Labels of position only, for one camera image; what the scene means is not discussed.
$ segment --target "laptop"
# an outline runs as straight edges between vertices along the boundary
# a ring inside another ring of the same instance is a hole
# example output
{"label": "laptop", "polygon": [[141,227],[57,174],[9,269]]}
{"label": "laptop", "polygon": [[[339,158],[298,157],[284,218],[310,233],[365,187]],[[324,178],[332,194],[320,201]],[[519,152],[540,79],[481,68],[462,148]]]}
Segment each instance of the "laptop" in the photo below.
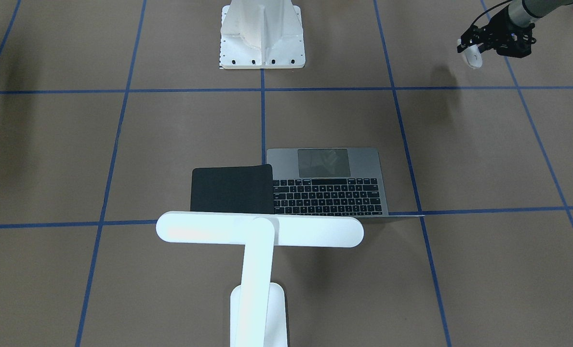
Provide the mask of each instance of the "laptop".
{"label": "laptop", "polygon": [[376,148],[272,148],[276,214],[389,217]]}

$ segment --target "brown floor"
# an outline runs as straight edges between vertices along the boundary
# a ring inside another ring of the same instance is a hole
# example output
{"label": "brown floor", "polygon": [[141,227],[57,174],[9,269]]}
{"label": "brown floor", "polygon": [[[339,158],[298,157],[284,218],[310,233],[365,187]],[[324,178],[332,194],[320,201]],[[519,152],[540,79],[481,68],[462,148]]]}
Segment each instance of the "brown floor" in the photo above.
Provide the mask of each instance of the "brown floor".
{"label": "brown floor", "polygon": [[573,5],[471,70],[478,0],[300,0],[262,72],[218,69],[227,4],[0,0],[0,346],[227,347],[243,247],[155,232],[192,169],[376,147],[426,217],[275,249],[290,345],[573,347]]}

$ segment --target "laptop keyboard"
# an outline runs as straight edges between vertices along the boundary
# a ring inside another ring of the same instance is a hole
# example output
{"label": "laptop keyboard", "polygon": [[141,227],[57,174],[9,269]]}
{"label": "laptop keyboard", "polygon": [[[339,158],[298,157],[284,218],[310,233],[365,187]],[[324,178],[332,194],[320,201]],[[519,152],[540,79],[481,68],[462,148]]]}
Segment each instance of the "laptop keyboard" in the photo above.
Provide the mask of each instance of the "laptop keyboard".
{"label": "laptop keyboard", "polygon": [[376,178],[273,180],[275,214],[383,214]]}

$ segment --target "white pedestal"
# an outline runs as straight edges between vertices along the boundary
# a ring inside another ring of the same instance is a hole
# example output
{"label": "white pedestal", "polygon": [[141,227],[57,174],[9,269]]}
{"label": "white pedestal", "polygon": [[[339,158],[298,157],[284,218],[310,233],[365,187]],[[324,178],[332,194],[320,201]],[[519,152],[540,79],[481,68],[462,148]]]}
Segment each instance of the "white pedestal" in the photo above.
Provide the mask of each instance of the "white pedestal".
{"label": "white pedestal", "polygon": [[[238,285],[231,292],[231,347],[235,346],[235,333],[237,332],[237,320],[240,313],[240,295],[241,286]],[[280,285],[273,282],[269,284],[264,347],[288,347],[284,290]]]}
{"label": "white pedestal", "polygon": [[291,0],[233,0],[222,9],[221,68],[302,68],[301,9]]}

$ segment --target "robotic arm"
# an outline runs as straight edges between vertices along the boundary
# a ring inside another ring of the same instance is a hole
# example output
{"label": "robotic arm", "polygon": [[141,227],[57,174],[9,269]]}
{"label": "robotic arm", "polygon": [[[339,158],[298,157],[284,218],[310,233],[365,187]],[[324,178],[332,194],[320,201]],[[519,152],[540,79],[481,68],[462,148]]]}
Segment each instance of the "robotic arm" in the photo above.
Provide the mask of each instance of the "robotic arm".
{"label": "robotic arm", "polygon": [[[475,22],[489,10],[510,2],[496,13],[490,22],[481,28]],[[473,24],[458,40],[458,53],[471,68],[482,65],[481,53],[489,49],[499,55],[524,58],[531,53],[535,21],[543,18],[562,5],[572,4],[573,0],[508,0],[491,7],[478,16]]]}

